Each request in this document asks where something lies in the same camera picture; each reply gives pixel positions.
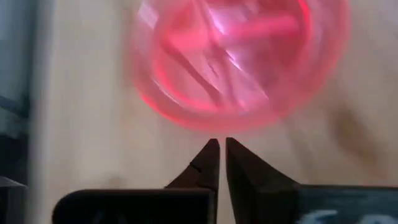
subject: table surface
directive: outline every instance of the table surface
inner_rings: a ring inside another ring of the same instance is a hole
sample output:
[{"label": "table surface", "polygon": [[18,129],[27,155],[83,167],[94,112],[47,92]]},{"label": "table surface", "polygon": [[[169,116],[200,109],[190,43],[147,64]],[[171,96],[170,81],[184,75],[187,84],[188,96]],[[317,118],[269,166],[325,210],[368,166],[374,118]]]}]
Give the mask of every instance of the table surface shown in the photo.
[{"label": "table surface", "polygon": [[[56,0],[42,13],[49,22],[31,155],[35,223],[50,223],[69,192],[160,188],[210,137],[224,147],[225,136],[180,128],[126,88],[121,52],[131,1]],[[234,137],[301,183],[398,185],[398,3],[349,3],[351,39],[324,89],[282,122]],[[218,219],[233,223],[224,164],[222,154]]]}]

